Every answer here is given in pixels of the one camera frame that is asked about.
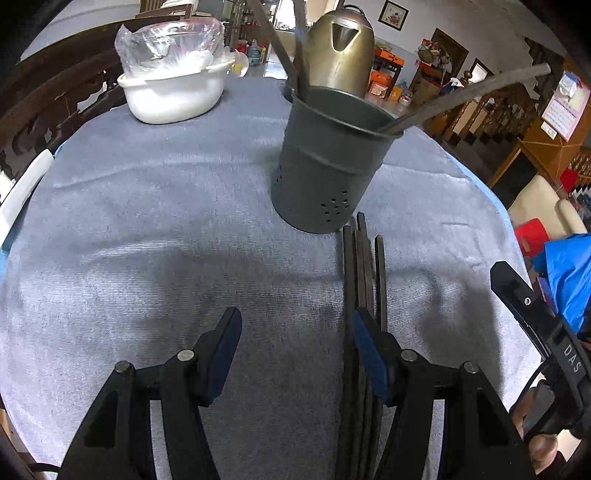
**framed picture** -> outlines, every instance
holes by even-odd
[[[382,13],[380,13],[378,20],[396,30],[402,30],[407,15],[408,10],[406,8],[387,0],[384,3],[384,8],[382,8]]]

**metal pin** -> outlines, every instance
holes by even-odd
[[[188,362],[194,356],[195,356],[195,353],[192,350],[181,350],[179,353],[177,353],[177,358],[181,362]]]
[[[403,350],[400,353],[402,360],[406,360],[407,362],[414,362],[418,358],[418,353],[414,350]]]
[[[464,369],[469,374],[477,374],[478,373],[478,365],[475,365],[472,362],[466,362],[464,364]]]
[[[115,364],[115,371],[122,374],[129,368],[130,363],[127,360],[121,360]]]

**utensil holder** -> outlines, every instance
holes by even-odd
[[[311,87],[306,103],[293,95],[271,185],[281,218],[309,233],[342,228],[396,138],[376,132],[391,121],[385,110],[339,90]]]

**red object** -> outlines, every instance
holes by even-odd
[[[524,257],[535,257],[544,249],[544,243],[550,241],[539,218],[531,219],[529,222],[517,227],[515,236]]]
[[[404,59],[397,57],[391,51],[384,50],[383,48],[375,47],[375,54],[378,57],[382,57],[383,59],[386,59],[388,61],[396,63],[397,65],[400,65],[401,67],[404,67]]]
[[[562,186],[567,192],[570,192],[574,186],[577,184],[577,180],[579,179],[578,172],[567,168],[562,172],[560,176],[560,181],[562,182]]]
[[[371,75],[369,76],[369,82],[375,82],[382,86],[389,86],[390,82],[392,81],[392,76],[388,75],[387,73],[378,72],[377,70],[372,70]]]

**black metal rod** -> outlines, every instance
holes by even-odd
[[[363,283],[365,285],[365,307],[374,317],[374,287],[373,287],[373,265],[371,249],[369,247],[367,224],[365,215],[361,212],[357,214],[357,224],[359,228],[359,237],[361,238],[362,256],[363,256]],[[361,438],[361,449],[359,452],[359,470],[357,478],[365,480],[368,471],[368,457],[374,426],[374,417],[377,416],[374,405],[374,394],[370,382],[365,383],[365,399],[363,401],[363,430]]]
[[[355,264],[357,278],[357,305],[365,307],[365,268],[363,266],[363,241],[361,231],[354,231],[355,237]],[[353,428],[353,448],[351,451],[350,480],[358,479],[359,458],[361,455],[361,442],[363,436],[363,420],[365,418],[365,389],[367,385],[367,374],[359,359],[359,376],[357,382],[357,405],[355,409],[355,426]]]
[[[340,427],[337,444],[335,480],[348,480],[353,442],[353,414],[356,403],[359,355],[353,339],[355,311],[355,247],[353,229],[343,227],[343,263],[345,265],[345,341],[343,347],[343,395],[340,401]]]
[[[383,332],[388,331],[388,299],[386,297],[386,260],[384,255],[384,238],[378,235],[374,240],[375,271],[376,271],[376,316],[375,321]],[[382,430],[383,404],[379,397],[374,396],[372,405],[372,428],[369,438],[368,468],[365,480],[374,477],[375,463],[378,456],[379,437]]]

